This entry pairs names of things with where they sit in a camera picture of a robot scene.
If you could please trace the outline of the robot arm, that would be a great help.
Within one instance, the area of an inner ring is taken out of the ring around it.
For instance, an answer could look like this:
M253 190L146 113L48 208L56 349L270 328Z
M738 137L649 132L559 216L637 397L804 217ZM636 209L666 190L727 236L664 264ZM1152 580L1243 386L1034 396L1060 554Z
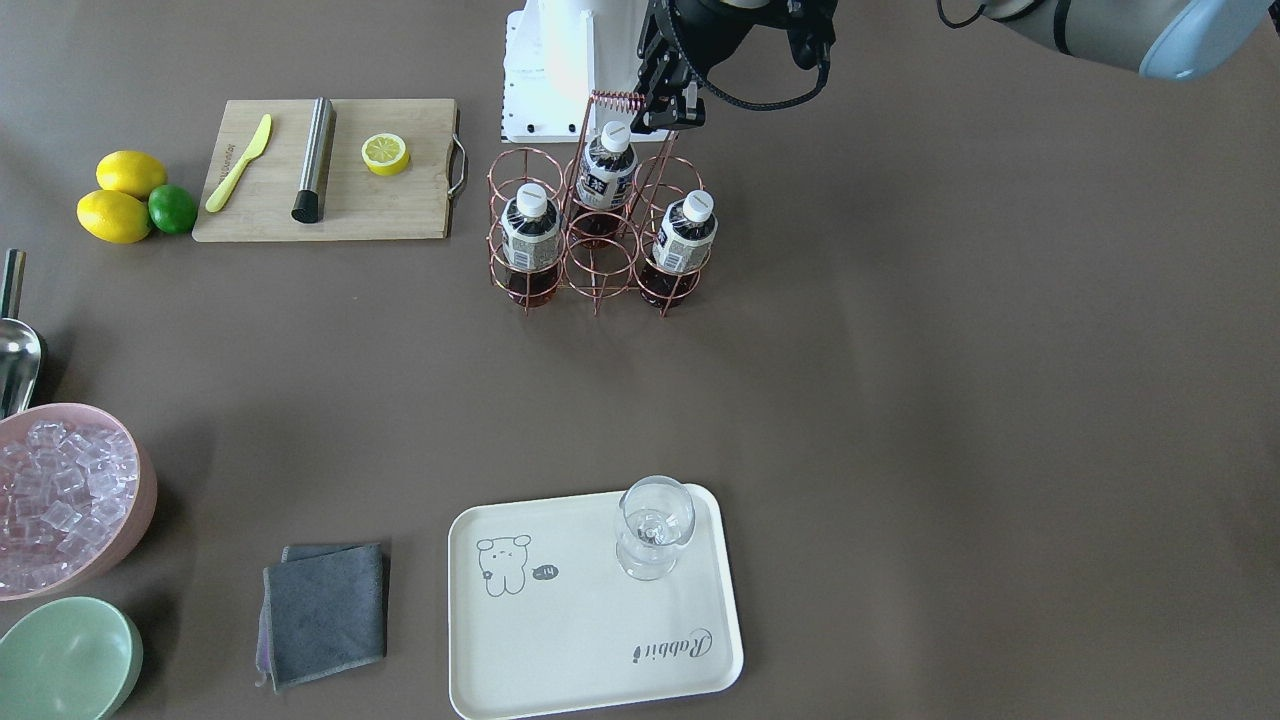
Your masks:
M1220 68L1263 23L1275 1L974 1L963 18L934 5L943 26L991 20L1039 46L1138 76L1189 81ZM650 1L637 40L632 131L681 131L705 124L704 94L749 111L778 111L813 100L827 85L835 45L835 1ZM805 94L750 102L710 82L710 70L751 29L786 33L794 63L815 72Z

